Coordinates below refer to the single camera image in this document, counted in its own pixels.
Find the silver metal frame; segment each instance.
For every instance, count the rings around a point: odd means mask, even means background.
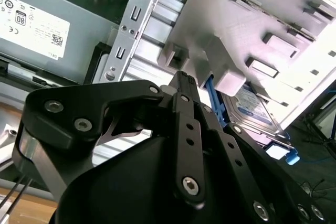
[[[158,0],[129,0],[99,82],[121,81]],[[106,74],[114,76],[109,80]]]

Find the rectangular slot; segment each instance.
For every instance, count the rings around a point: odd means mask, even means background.
[[[336,52],[335,51],[330,51],[329,53],[328,53],[331,57],[335,57],[336,56]]]
[[[267,34],[263,42],[289,58],[294,58],[299,52],[298,48],[273,34]]]
[[[253,57],[250,57],[247,60],[246,65],[249,68],[253,68],[254,70],[257,70],[272,78],[274,78],[279,73],[276,69],[269,67],[268,65],[254,59]]]
[[[118,47],[117,53],[115,54],[116,58],[118,59],[122,59],[122,57],[124,56],[125,53],[125,49],[121,47]]]
[[[282,102],[281,105],[285,106],[285,107],[288,107],[289,104],[287,102]]]
[[[244,7],[248,10],[260,10],[261,2],[257,0],[232,0],[236,2],[241,7]]]
[[[167,58],[167,64],[169,67],[182,70],[183,67],[189,61],[189,53],[186,49],[178,47],[175,44],[169,46],[170,56]]]
[[[141,8],[138,8],[137,6],[133,7],[133,11],[131,14],[131,20],[137,21],[139,18],[140,12],[141,12]]]
[[[329,20],[330,22],[333,21],[333,19],[336,16],[336,13],[329,9],[328,7],[321,5],[321,4],[316,4],[314,2],[310,2],[309,6],[312,7],[316,12],[318,12],[320,15],[322,15],[324,18]]]
[[[317,76],[319,74],[319,71],[317,71],[316,69],[313,69],[310,72],[315,76]]]
[[[303,91],[303,88],[302,87],[296,87],[295,88],[297,91],[299,91],[299,92],[302,92]]]

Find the wooden surface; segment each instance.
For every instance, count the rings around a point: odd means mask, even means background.
[[[8,189],[0,188],[0,195],[7,195]],[[17,196],[13,193],[10,201]],[[9,224],[46,224],[56,210],[57,203],[51,200],[38,198],[31,195],[23,195],[9,218]]]

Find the blue hard drive label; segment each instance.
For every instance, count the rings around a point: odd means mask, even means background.
[[[250,87],[243,86],[235,98],[238,100],[236,106],[241,113],[268,125],[272,125],[272,120],[265,107],[259,98],[250,91]]]

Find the power supply label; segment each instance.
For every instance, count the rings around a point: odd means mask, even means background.
[[[58,60],[69,29],[69,22],[20,0],[0,0],[0,38]]]

